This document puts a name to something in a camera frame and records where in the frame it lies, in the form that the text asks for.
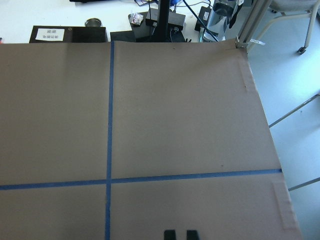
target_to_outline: gray floor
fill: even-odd
[[[234,29],[250,9],[245,7]],[[268,11],[258,30],[279,13]],[[320,22],[303,55],[308,19],[275,23],[248,54],[268,123],[320,92]],[[320,177],[320,97],[271,128],[287,186]],[[320,182],[290,192],[304,240],[320,240]]]

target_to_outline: white table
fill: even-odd
[[[188,0],[190,5],[197,0]],[[198,14],[201,3],[192,6]],[[0,38],[7,44],[28,43],[33,26],[72,26],[84,27],[87,19],[98,18],[106,27],[110,41],[110,32],[129,31],[131,26],[128,15],[148,11],[148,5],[138,6],[134,0],[107,0],[97,2],[69,2],[69,0],[1,0],[0,1]],[[177,7],[177,13],[184,14],[185,27],[182,31],[185,38],[196,42],[198,32],[194,30],[196,18],[187,7]]]

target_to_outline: blue painter's tape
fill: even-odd
[[[183,179],[206,179],[206,178],[221,178],[221,177],[235,177],[235,176],[249,176],[249,175],[278,174],[278,173],[282,173],[281,168],[251,170],[251,171],[227,171],[227,172],[196,173],[196,174],[181,174],[181,175],[128,177],[128,178],[112,179],[112,184],[169,181],[169,180],[183,180]]]
[[[74,187],[87,185],[102,185],[106,184],[105,179],[101,180],[84,180],[84,181],[64,181],[64,182],[44,182],[44,183],[28,183],[28,184],[12,184],[0,185],[1,190],[18,190],[18,189],[43,189],[43,188],[58,188],[58,187]]]
[[[109,75],[109,106],[108,106],[108,142],[106,159],[106,205],[105,205],[105,240],[110,240],[110,207],[111,207],[111,167],[112,167],[112,125],[113,125],[113,101],[114,101],[114,66],[115,43],[110,47],[110,75]]]

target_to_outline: black cable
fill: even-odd
[[[198,5],[198,4],[208,4],[209,7],[212,7],[212,6],[211,6],[211,1],[209,1],[209,2],[200,1],[200,2],[197,2],[197,3],[195,3],[195,4],[191,4],[191,5],[189,5],[189,6],[191,7],[191,6],[195,6],[195,5]],[[186,8],[187,6],[176,6],[176,7],[177,7],[177,8]]]
[[[213,37],[213,39],[216,42],[219,42],[219,40],[212,34],[212,32],[207,28],[207,26],[204,24],[204,22],[197,16],[197,14],[192,10],[192,8],[188,5],[188,3],[186,2],[186,0],[182,0],[184,2],[184,4],[188,7],[188,9],[192,12],[192,14],[195,16],[195,18],[201,23],[201,25],[204,27],[204,29],[207,31],[207,33]]]
[[[150,7],[150,0],[148,1],[149,4],[149,15],[150,15],[150,21],[151,21],[151,7]],[[149,26],[149,42],[151,43],[151,27]]]

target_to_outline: black object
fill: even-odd
[[[177,240],[176,230],[165,230],[164,240]],[[187,230],[186,240],[200,240],[197,230]]]
[[[208,24],[210,13],[211,13],[211,8],[209,6],[208,7],[202,6],[201,7],[200,13],[199,13],[199,18],[202,20],[202,22],[205,25]],[[194,30],[200,32],[201,26],[202,26],[201,22],[199,20],[196,20]]]
[[[146,19],[145,19],[146,25],[153,26],[154,23],[157,23],[156,27],[158,28],[159,27],[158,10],[151,8],[150,12],[151,12],[151,19],[150,19],[150,13],[147,12]],[[184,29],[185,19],[186,19],[185,15],[169,11],[167,27],[169,29],[170,28],[178,28],[179,31],[182,31]]]
[[[190,12],[195,16],[195,18],[201,23],[203,28],[206,30],[206,32],[216,41],[219,42],[219,40],[216,38],[216,36],[211,32],[207,26],[204,24],[204,22],[198,17],[198,15],[195,13],[195,11],[192,10],[192,8],[189,6],[189,4],[186,2],[186,0],[182,0],[183,3],[186,5],[186,7],[190,10]]]
[[[164,240],[177,240],[176,230],[165,230],[164,231]]]
[[[170,0],[159,0],[157,14],[157,25],[154,34],[155,42],[166,42],[168,39],[168,21],[169,21]]]
[[[232,26],[235,24],[236,20],[237,20],[237,16],[238,16],[238,13],[240,12],[240,10],[242,9],[242,6],[244,4],[241,4],[241,5],[238,5],[238,8],[236,9],[236,12],[235,14],[232,16],[231,20],[230,20],[230,23],[229,23],[229,29],[232,28]]]
[[[64,29],[63,41],[36,40],[38,29]],[[33,26],[29,43],[104,43],[107,41],[105,27]]]
[[[130,24],[132,31],[134,32],[135,41],[137,43],[150,42],[150,37],[153,34],[154,28],[146,25],[147,12],[145,11],[145,12],[139,12],[139,13],[143,15],[143,21],[141,25],[138,26],[132,23]]]
[[[298,49],[298,51],[296,51],[297,53],[300,53],[300,54],[304,54],[306,52],[307,48],[302,46]]]
[[[186,240],[200,240],[196,230],[186,231]]]
[[[181,31],[169,30],[169,40],[172,43],[185,43],[185,37]]]
[[[111,41],[136,42],[134,31],[114,31],[110,32]]]
[[[215,13],[217,13],[220,16],[224,16],[224,17],[231,17],[232,14],[234,13],[234,9],[226,4],[223,4],[221,2],[216,2],[213,7],[212,7],[213,11]]]

